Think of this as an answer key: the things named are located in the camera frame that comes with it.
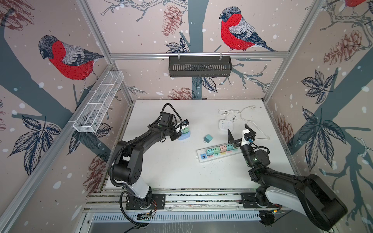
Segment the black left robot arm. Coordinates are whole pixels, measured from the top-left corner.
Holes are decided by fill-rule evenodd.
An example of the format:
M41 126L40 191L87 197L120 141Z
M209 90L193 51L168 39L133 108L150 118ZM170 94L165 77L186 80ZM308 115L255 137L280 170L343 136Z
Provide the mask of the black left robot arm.
M115 155L108 166L110 182L115 187L121 187L127 192L129 201L140 209L152 205L152 188L141 178L144 153L154 144L177 140L182 135L182 129L189 125L188 120L182 120L175 108L166 103L159 117L148 125L148 130L130 141L120 141L115 149Z

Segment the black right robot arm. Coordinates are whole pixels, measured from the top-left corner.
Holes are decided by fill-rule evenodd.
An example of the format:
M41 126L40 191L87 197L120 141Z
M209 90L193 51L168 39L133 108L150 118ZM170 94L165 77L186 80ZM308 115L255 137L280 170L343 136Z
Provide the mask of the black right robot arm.
M347 214L347 206L319 176L291 175L271 169L270 150L254 143L256 133L248 125L240 139L234 139L231 131L227 133L229 144L240 148L251 181L259 184L255 195L259 206L285 206L307 216L324 231L332 229Z

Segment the teal charger plug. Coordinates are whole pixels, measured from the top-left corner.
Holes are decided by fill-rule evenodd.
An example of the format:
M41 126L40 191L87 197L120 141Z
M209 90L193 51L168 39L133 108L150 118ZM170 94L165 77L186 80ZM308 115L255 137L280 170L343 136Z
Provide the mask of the teal charger plug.
M207 156L213 156L213 154L214 154L213 148L207 149Z
M210 143L212 141L213 137L211 135L206 135L204 137L204 142L205 143Z
M226 147L227 147L226 151L230 151L234 148L234 146L232 144L227 144Z

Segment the green charger plug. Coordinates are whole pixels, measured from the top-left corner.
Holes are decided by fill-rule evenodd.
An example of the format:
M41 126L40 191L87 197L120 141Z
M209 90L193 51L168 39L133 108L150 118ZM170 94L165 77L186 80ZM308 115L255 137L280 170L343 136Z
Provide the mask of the green charger plug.
M187 134L189 132L189 128L188 127L185 127L183 130L182 130L182 133L183 134Z

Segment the white square power socket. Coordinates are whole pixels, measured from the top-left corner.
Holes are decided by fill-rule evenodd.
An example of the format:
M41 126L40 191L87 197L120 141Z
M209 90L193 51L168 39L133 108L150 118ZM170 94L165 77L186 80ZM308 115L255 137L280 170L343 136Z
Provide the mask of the white square power socket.
M221 131L227 131L227 130L233 131L234 123L233 123L233 121L228 120L228 119L220 119L219 120L219 129Z

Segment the pink charger plug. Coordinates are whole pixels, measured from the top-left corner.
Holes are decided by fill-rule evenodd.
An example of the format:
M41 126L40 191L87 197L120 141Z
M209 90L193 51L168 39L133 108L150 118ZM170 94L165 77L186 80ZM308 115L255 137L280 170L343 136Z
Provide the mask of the pink charger plug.
M227 146L226 145L220 146L220 153L223 153L223 152L226 152L226 151L227 151Z

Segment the green charger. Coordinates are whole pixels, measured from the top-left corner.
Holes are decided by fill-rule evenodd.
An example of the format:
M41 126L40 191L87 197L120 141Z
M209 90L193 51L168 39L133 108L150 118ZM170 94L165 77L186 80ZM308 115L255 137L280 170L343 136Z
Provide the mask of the green charger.
M220 147L214 147L214 154L219 154L220 153Z

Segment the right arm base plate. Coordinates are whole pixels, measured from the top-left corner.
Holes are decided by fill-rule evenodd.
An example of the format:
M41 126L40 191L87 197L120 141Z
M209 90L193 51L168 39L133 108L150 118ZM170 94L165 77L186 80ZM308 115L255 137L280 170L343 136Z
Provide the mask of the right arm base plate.
M265 194L262 193L241 193L240 204L244 208L282 208L282 205L274 204L269 201Z

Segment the blue square power socket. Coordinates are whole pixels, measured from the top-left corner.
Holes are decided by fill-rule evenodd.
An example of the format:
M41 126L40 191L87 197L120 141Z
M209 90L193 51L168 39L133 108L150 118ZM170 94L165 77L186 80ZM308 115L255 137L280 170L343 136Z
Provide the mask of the blue square power socket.
M178 140L185 140L185 139L188 139L191 135L191 132L187 132L185 134L181 134L181 136L178 138Z

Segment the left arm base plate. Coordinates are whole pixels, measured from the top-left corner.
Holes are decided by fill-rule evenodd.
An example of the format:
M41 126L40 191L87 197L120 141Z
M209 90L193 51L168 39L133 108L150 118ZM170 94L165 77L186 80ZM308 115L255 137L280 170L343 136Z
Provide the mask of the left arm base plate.
M166 202L165 194L152 194L144 199L130 196L126 201L126 210L164 210Z

